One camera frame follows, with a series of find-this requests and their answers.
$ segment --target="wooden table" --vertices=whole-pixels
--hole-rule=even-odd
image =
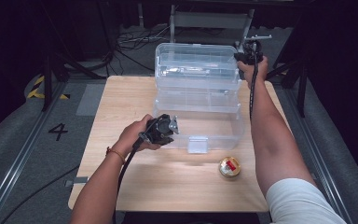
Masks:
[[[274,104],[284,117],[272,85],[267,82]],[[77,176],[91,176],[122,130],[153,111],[157,94],[154,77],[110,77],[95,117]],[[117,200],[117,210],[146,212],[264,212],[266,201],[257,185],[255,154],[249,123],[249,89],[239,91],[245,132],[232,150],[188,154],[186,149],[162,148],[135,154]],[[241,164],[239,176],[228,179],[218,171],[226,156]],[[83,185],[74,185],[69,199],[73,208]]]

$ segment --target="plastic container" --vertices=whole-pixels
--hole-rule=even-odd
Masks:
[[[177,116],[179,134],[165,147],[189,153],[232,149],[243,135],[241,80],[230,46],[160,44],[154,116]]]

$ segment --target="gold round object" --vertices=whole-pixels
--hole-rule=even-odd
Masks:
[[[240,163],[234,157],[225,157],[220,161],[219,171],[225,177],[234,177],[240,173]]]

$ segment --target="sleeve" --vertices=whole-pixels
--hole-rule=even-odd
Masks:
[[[345,223],[311,183],[287,178],[273,184],[266,195],[272,223]]]

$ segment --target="bracelet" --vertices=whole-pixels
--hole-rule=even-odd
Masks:
[[[109,154],[109,152],[114,152],[114,153],[118,154],[118,156],[119,156],[119,157],[121,158],[121,160],[123,161],[123,165],[126,163],[126,158],[125,158],[121,153],[119,153],[119,152],[117,152],[116,150],[113,150],[112,148],[108,147],[108,148],[106,149],[106,155],[105,155],[105,156],[107,156],[107,154]]]

